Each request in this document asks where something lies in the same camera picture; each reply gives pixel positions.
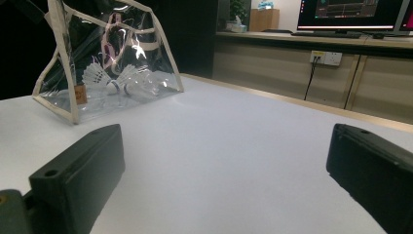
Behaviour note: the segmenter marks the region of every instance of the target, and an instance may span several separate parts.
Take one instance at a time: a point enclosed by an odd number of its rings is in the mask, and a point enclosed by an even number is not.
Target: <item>shuttlecock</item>
[[[129,96],[152,98],[159,94],[156,77],[148,69],[136,68],[136,72],[129,76],[122,76],[122,78],[119,76],[117,81],[122,91]]]
[[[83,83],[88,88],[96,90],[106,90],[109,95],[120,93],[120,87],[116,80],[103,70],[98,63],[91,63],[83,72]]]

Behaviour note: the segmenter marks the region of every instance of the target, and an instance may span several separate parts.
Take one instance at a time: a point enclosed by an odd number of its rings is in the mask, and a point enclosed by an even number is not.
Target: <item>transparent bag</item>
[[[56,39],[33,98],[77,124],[183,92],[166,35],[132,0],[48,0]]]

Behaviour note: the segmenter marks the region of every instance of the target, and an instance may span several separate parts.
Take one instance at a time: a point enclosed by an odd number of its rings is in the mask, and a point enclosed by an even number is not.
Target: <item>white table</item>
[[[183,84],[183,94],[78,126],[31,97],[0,101],[0,189],[26,193],[38,168],[119,123],[127,170],[92,233],[384,233],[326,171],[332,129],[353,125],[413,151],[412,126],[186,77]]]

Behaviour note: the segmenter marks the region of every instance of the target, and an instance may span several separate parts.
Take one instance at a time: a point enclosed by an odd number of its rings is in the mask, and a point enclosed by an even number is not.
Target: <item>monitor screen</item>
[[[403,22],[400,26],[400,31],[413,31],[413,1],[410,1],[406,13],[403,17]]]
[[[392,31],[403,0],[301,0],[297,30]]]

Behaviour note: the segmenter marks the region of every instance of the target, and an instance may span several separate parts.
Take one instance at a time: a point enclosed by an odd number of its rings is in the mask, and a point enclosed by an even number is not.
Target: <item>power outlet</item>
[[[314,62],[316,60],[315,58],[317,57],[319,57],[319,59],[317,60],[317,63],[324,64],[325,52],[311,51],[310,62]]]
[[[324,64],[338,66],[340,65],[342,55],[342,53],[327,52],[325,53]]]

